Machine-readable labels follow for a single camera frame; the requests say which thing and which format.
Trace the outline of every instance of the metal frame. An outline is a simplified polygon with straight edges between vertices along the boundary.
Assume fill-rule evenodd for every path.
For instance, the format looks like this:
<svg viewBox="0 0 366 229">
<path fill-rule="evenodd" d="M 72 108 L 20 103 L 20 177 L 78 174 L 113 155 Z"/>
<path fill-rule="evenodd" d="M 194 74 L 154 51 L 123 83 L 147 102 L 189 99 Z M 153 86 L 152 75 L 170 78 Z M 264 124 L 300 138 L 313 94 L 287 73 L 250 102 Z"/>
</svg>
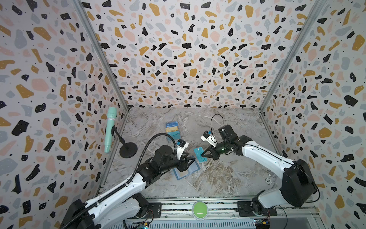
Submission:
<svg viewBox="0 0 366 229">
<path fill-rule="evenodd" d="M 297 37 L 296 41 L 294 42 L 293 46 L 291 47 L 283 65 L 281 66 L 280 71 L 278 72 L 276 78 L 272 82 L 271 87 L 269 88 L 266 97 L 264 98 L 261 106 L 260 112 L 263 112 L 267 104 L 271 101 L 272 95 L 275 93 L 278 84 L 283 79 L 283 76 L 286 74 L 286 70 L 291 64 L 292 60 L 294 59 L 296 53 L 301 47 L 301 44 L 305 40 L 306 36 L 308 35 L 313 23 L 315 22 L 316 18 L 318 17 L 320 11 L 323 9 L 323 6 L 328 0 L 315 0 L 313 7 L 311 8 L 307 19 L 305 20 L 304 26 L 301 28 L 299 36 Z"/>
<path fill-rule="evenodd" d="M 80 0 L 72 0 L 74 4 L 74 8 L 81 20 L 82 25 L 84 26 L 84 29 L 86 30 L 86 33 L 88 37 L 90 38 L 90 41 L 92 43 L 92 46 L 94 47 L 101 64 L 103 68 L 106 70 L 107 76 L 112 83 L 112 86 L 118 96 L 118 99 L 120 100 L 120 104 L 122 105 L 123 110 L 125 111 L 125 119 L 123 121 L 122 126 L 119 128 L 119 132 L 122 134 L 123 130 L 125 128 L 125 125 L 127 123 L 128 115 L 129 115 L 129 107 L 124 99 L 124 96 L 118 86 L 118 83 L 116 79 L 113 77 L 114 74 L 112 72 L 112 69 L 109 66 L 109 63 L 103 53 L 103 51 L 100 48 L 100 44 L 96 38 L 96 35 L 94 33 L 93 27 L 88 20 L 87 14 L 81 4 Z M 294 45 L 292 46 L 289 54 L 287 55 L 284 64 L 282 65 L 277 77 L 272 83 L 272 86 L 268 90 L 267 96 L 263 100 L 260 108 L 259 108 L 259 115 L 264 123 L 264 126 L 269 134 L 269 137 L 271 139 L 271 142 L 277 152 L 277 154 L 282 155 L 282 152 L 278 148 L 277 144 L 275 143 L 275 140 L 273 139 L 273 136 L 271 134 L 271 131 L 269 129 L 268 123 L 265 121 L 265 117 L 263 116 L 262 112 L 264 111 L 267 104 L 271 101 L 272 95 L 274 94 L 276 88 L 278 87 L 278 84 L 283 79 L 283 76 L 286 73 L 287 68 L 291 64 L 292 59 L 296 55 L 297 51 L 299 50 L 302 42 L 304 41 L 306 35 L 309 33 L 310 28 L 312 27 L 314 21 L 316 20 L 317 16 L 319 15 L 320 11 L 322 10 L 323 6 L 327 0 L 315 0 L 315 4 L 310 10 L 310 13 L 308 15 L 308 19 L 305 21 L 304 26 L 302 27 L 301 32 L 299 33 L 299 36 L 297 40 L 295 41 Z M 109 174 L 109 170 L 111 168 L 114 156 L 117 152 L 119 146 L 119 141 L 116 141 L 116 144 L 114 144 L 110 157 L 108 159 L 107 165 L 105 166 L 101 182 L 98 187 L 98 191 L 96 192 L 96 195 L 99 193 L 99 189 L 102 185 L 105 184 L 107 176 Z M 210 215 L 207 219 L 251 219 L 251 218 L 260 218 L 260 217 L 239 217 L 239 213 L 235 211 L 237 208 L 237 201 L 251 201 L 253 196 L 239 196 L 239 197 L 189 197 L 189 198 L 162 198 L 162 199 L 148 199 L 149 202 L 161 202 L 162 209 L 161 209 L 161 218 L 155 219 L 155 221 L 171 221 L 171 220 L 184 220 L 184 219 L 191 219 L 191 208 L 194 202 L 201 200 L 208 204 Z M 322 224 L 322 221 L 320 219 L 320 216 L 314 206 L 314 204 L 305 203 L 301 208 L 294 208 L 290 204 L 284 204 L 282 207 L 285 208 L 285 211 L 287 213 L 287 216 L 289 218 L 292 217 L 306 217 L 306 218 L 312 218 L 313 221 L 311 223 L 312 228 L 320 228 L 324 229 L 324 225 Z M 282 209 L 277 208 L 278 216 L 277 218 L 284 218 L 284 212 Z"/>
<path fill-rule="evenodd" d="M 125 110 L 125 112 L 127 113 L 129 111 L 129 107 L 127 106 L 126 100 L 123 97 L 123 94 L 118 86 L 118 83 L 116 81 L 116 79 L 114 78 L 114 74 L 112 72 L 111 67 L 109 66 L 109 63 L 107 61 L 107 58 L 104 55 L 104 52 L 102 51 L 100 44 L 97 40 L 97 37 L 95 35 L 95 32 L 93 30 L 93 27 L 88 19 L 88 16 L 84 10 L 84 7 L 81 3 L 80 0 L 72 0 L 73 4 L 74 4 L 74 8 L 76 10 L 77 15 L 79 16 L 79 19 L 81 21 L 81 24 L 83 25 L 84 29 L 86 30 L 86 33 L 90 39 L 90 42 L 92 44 L 92 46 L 94 47 L 99 60 L 103 66 L 103 68 L 105 69 L 107 76 L 109 78 L 109 81 L 111 82 L 113 89 L 115 90 L 118 99 L 120 101 L 120 104 L 122 105 L 123 109 Z"/>
<path fill-rule="evenodd" d="M 187 197 L 187 198 L 147 198 L 150 203 L 162 203 L 161 206 L 161 217 L 154 219 L 157 224 L 165 224 L 171 221 L 192 221 L 192 206 L 196 201 L 203 201 L 207 204 L 209 209 L 209 215 L 205 219 L 218 220 L 226 222 L 234 222 L 238 219 L 259 219 L 262 217 L 240 217 L 239 213 L 236 212 L 238 201 L 251 201 L 253 196 L 236 196 L 236 197 Z M 279 206 L 276 207 L 278 213 L 277 216 L 271 218 L 285 218 L 285 213 L 288 218 L 307 218 L 309 224 L 313 229 L 324 229 L 324 225 L 320 219 L 317 209 L 313 203 L 304 203 L 301 208 L 295 208 L 290 204 L 283 204 L 282 210 Z M 127 223 L 132 223 L 136 219 L 127 219 Z"/>
</svg>

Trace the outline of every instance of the green button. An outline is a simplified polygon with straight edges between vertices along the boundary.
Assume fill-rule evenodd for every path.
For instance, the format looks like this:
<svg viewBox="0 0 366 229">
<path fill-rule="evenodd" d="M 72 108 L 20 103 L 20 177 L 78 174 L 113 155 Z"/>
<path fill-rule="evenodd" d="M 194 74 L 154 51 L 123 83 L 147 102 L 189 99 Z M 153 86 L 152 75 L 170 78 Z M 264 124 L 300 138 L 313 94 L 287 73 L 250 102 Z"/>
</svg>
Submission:
<svg viewBox="0 0 366 229">
<path fill-rule="evenodd" d="M 202 201 L 198 201 L 193 205 L 192 212 L 196 219 L 204 219 L 208 213 L 207 205 Z"/>
</svg>

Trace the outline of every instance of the stack of cards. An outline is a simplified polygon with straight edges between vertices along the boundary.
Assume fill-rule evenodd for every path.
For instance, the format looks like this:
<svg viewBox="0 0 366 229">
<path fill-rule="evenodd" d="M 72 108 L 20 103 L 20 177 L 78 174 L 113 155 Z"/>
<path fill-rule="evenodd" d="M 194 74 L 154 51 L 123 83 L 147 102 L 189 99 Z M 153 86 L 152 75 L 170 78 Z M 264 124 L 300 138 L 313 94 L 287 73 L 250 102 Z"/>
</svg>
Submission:
<svg viewBox="0 0 366 229">
<path fill-rule="evenodd" d="M 178 122 L 169 122 L 165 124 L 165 132 L 173 137 L 173 139 L 177 142 L 180 139 L 180 132 L 178 129 Z"/>
</svg>

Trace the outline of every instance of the mint green microphone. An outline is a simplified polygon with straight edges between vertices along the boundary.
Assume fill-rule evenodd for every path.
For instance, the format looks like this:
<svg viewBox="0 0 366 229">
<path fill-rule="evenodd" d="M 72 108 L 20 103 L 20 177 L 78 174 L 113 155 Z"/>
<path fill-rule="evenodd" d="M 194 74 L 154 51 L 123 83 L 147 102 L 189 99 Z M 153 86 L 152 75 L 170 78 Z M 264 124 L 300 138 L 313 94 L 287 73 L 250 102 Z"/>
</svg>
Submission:
<svg viewBox="0 0 366 229">
<path fill-rule="evenodd" d="M 112 146 L 112 127 L 117 117 L 117 108 L 109 107 L 107 113 L 107 128 L 105 130 L 104 152 L 109 153 Z"/>
<path fill-rule="evenodd" d="M 109 153 L 112 146 L 112 139 L 114 133 L 118 136 L 119 141 L 122 143 L 121 148 L 119 149 L 119 154 L 123 158 L 133 157 L 137 153 L 137 145 L 132 142 L 126 143 L 124 139 L 120 136 L 117 131 L 117 127 L 114 126 L 114 122 L 117 117 L 117 108 L 110 107 L 108 108 L 107 113 L 107 127 L 105 129 L 105 140 L 104 140 L 104 152 Z"/>
</svg>

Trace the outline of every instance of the round stand base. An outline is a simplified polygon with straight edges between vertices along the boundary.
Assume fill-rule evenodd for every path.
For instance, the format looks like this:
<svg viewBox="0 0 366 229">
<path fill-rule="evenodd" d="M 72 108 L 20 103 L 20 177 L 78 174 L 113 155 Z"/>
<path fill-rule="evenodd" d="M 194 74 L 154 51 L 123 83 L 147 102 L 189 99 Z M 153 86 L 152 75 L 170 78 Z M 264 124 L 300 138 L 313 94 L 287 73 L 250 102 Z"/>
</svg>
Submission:
<svg viewBox="0 0 366 229">
<path fill-rule="evenodd" d="M 121 157 L 123 158 L 133 157 L 136 153 L 137 153 L 137 145 L 132 142 L 124 144 L 119 149 L 119 155 L 121 155 Z"/>
</svg>

